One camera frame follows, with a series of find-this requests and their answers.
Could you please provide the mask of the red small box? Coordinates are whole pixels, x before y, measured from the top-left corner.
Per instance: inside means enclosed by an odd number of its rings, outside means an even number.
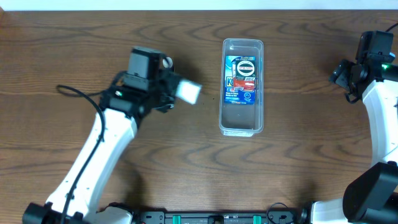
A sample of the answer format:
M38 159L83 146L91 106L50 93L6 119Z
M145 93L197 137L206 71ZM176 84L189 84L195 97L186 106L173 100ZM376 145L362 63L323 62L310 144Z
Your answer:
M233 87L239 91L254 91L256 88L256 79L254 77L243 79L233 78Z

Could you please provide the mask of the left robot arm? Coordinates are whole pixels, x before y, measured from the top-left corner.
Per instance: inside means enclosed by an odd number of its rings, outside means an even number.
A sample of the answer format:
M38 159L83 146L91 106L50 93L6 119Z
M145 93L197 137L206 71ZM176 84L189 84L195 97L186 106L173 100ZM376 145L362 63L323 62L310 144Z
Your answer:
M134 223L133 211L124 205L98 211L104 187L141 121L152 110L172 109L176 98L196 103L200 90L171 69L152 75L119 72L93 105L95 122L68 174L44 205L28 205L23 223Z

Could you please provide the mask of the green round-label box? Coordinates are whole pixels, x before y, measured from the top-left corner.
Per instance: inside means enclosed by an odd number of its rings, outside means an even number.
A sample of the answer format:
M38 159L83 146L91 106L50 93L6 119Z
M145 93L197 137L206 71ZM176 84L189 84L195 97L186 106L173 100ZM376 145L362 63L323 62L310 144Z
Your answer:
M237 58L236 65L236 78L254 78L256 76L255 61L245 58Z

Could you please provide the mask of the blue Kool Fever box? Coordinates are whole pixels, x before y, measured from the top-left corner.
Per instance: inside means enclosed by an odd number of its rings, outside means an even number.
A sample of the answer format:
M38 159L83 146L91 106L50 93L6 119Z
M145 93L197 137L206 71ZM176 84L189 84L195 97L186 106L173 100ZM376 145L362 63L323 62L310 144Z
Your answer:
M237 58L251 59L255 61L255 56L233 56L227 55L224 65L224 102L239 105L253 105L256 97L256 88L254 91L239 91L233 87L233 78L236 78L236 65Z

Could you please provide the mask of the dark bottle white cap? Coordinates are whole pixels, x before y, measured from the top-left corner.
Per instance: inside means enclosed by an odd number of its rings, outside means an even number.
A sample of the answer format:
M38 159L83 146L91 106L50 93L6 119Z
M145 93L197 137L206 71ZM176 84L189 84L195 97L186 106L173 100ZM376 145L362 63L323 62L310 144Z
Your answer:
M163 58L162 64L164 68L169 68L169 69L171 69L174 65L173 60L170 57Z

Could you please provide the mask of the green white medicine box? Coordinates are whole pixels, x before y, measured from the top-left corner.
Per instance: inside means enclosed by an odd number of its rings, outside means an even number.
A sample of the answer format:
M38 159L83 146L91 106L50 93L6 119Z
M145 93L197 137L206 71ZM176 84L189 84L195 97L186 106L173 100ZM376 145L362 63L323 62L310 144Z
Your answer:
M181 100L194 105L197 102L201 91L201 85L190 80L182 79L178 86L175 96Z

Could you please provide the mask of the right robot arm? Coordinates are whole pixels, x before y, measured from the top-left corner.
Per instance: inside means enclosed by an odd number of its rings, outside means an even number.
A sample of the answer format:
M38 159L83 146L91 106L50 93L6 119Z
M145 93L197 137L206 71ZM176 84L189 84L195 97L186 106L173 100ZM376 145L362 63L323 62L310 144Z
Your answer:
M368 60L352 82L364 88L371 130L371 167L350 183L342 198L315 202L310 223L397 223L397 67Z

